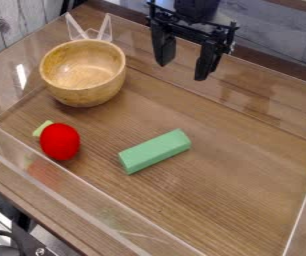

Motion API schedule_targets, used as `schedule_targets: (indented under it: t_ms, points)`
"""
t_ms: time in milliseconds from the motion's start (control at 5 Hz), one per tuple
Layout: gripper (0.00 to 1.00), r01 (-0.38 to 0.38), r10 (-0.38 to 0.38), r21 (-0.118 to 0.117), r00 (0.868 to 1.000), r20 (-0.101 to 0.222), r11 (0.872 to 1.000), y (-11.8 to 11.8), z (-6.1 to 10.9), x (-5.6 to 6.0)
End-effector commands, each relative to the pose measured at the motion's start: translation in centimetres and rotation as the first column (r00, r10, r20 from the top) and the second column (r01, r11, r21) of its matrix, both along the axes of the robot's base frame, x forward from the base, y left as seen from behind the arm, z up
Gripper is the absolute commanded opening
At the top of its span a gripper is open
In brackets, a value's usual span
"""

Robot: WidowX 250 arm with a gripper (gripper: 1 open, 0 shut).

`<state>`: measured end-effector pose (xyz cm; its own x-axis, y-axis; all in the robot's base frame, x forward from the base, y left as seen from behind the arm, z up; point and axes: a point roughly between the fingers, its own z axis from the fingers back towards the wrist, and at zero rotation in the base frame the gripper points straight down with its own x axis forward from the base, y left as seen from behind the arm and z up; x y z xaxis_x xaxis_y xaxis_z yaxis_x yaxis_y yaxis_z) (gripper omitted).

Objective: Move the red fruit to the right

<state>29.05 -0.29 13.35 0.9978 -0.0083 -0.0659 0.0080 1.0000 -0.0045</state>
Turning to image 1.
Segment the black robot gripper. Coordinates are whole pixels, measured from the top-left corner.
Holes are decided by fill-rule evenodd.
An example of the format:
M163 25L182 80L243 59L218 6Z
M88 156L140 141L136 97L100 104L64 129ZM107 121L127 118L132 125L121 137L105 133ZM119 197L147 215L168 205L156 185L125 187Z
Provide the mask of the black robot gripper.
M206 40L202 44L195 68L196 81L206 80L216 70L222 51L227 54L234 51L235 33L240 26L219 11L222 1L147 0L149 18L186 29L191 37L199 34L214 40ZM158 64L164 67L176 55L176 38L170 27L155 20L151 21L154 53Z

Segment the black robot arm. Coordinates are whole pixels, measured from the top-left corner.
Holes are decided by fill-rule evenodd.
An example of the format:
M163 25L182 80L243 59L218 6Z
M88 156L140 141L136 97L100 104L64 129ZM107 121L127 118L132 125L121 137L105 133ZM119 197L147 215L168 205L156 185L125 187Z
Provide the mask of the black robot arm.
M176 57L176 38L202 46L195 66L195 80L203 81L216 71L222 56L231 54L240 26L219 11L222 0L174 0L172 8L148 0L148 25L154 55L164 67Z

